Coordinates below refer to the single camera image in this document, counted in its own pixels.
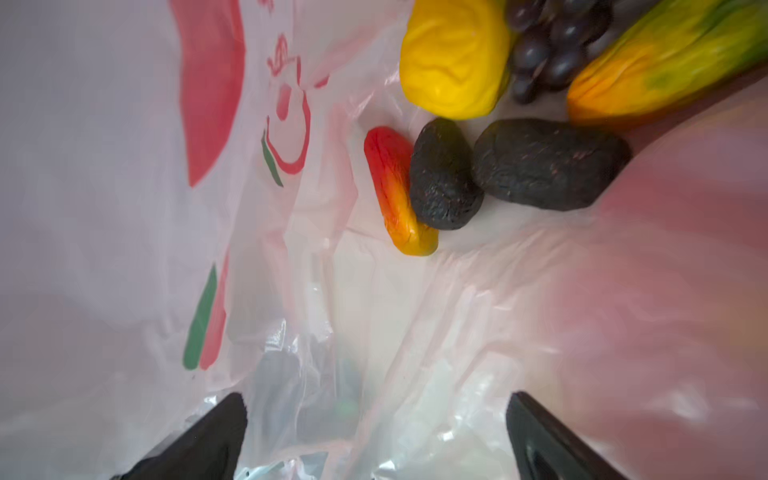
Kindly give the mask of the pink plastic bag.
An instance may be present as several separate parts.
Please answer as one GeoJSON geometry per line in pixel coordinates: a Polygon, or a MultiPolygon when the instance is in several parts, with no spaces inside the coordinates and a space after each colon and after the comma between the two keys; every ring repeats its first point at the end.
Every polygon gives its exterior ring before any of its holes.
{"type": "Polygon", "coordinates": [[[238,479],[514,479],[524,390],[633,479],[767,475],[767,75],[627,132],[591,207],[427,257],[408,1],[1,5],[1,475],[109,479],[232,392],[238,479]]]}

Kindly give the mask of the dark brown toy avocado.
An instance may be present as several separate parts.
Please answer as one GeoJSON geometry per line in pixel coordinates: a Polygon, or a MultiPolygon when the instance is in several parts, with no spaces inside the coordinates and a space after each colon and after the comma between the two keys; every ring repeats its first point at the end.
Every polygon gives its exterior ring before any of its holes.
{"type": "Polygon", "coordinates": [[[409,194],[422,223],[458,230],[478,213],[483,190],[472,178],[473,151],[459,126],[435,118],[421,130],[410,161],[409,194]]]}

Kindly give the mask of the dark purple toy grapes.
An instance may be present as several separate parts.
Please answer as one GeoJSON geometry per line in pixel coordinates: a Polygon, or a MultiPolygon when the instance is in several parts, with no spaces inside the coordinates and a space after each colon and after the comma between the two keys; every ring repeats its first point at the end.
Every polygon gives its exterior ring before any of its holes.
{"type": "Polygon", "coordinates": [[[541,88],[567,88],[613,18],[611,1],[508,1],[505,20],[517,35],[508,61],[512,98],[529,104],[541,88]]]}

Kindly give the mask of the green yellow toy mango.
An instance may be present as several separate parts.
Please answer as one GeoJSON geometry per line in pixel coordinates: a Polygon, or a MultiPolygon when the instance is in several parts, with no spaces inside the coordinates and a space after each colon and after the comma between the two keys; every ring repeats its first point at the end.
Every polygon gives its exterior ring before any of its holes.
{"type": "Polygon", "coordinates": [[[766,2],[661,1],[577,75],[568,115],[594,125],[653,117],[766,59],[766,2]]]}

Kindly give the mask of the orange red toy fruit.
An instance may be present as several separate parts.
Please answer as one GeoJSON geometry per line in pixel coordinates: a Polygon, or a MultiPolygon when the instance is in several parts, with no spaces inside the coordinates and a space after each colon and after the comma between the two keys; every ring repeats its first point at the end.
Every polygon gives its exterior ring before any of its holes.
{"type": "Polygon", "coordinates": [[[438,231],[418,220],[410,201],[412,143],[396,130],[379,126],[368,131],[363,150],[385,228],[394,246],[409,256],[434,253],[438,231]]]}

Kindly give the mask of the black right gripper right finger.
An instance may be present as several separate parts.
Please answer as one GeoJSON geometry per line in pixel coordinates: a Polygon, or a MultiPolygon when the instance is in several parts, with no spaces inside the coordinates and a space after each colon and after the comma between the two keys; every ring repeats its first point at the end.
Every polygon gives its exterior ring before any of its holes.
{"type": "Polygon", "coordinates": [[[511,395],[506,428],[524,480],[625,480],[625,476],[525,391],[511,395]]]}

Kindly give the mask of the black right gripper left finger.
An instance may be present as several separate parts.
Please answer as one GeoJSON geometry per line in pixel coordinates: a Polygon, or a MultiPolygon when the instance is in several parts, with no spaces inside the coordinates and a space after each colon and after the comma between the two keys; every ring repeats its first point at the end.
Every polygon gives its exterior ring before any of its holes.
{"type": "Polygon", "coordinates": [[[248,424],[240,393],[227,395],[161,454],[117,476],[128,480],[233,480],[248,424]]]}

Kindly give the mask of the yellow toy fruit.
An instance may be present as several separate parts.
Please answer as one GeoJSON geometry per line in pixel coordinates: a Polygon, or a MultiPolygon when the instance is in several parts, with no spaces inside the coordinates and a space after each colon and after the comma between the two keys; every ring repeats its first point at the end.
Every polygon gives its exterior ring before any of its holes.
{"type": "Polygon", "coordinates": [[[399,61],[407,100],[451,120],[490,114],[506,91],[516,39],[505,8],[504,1],[415,1],[399,61]]]}

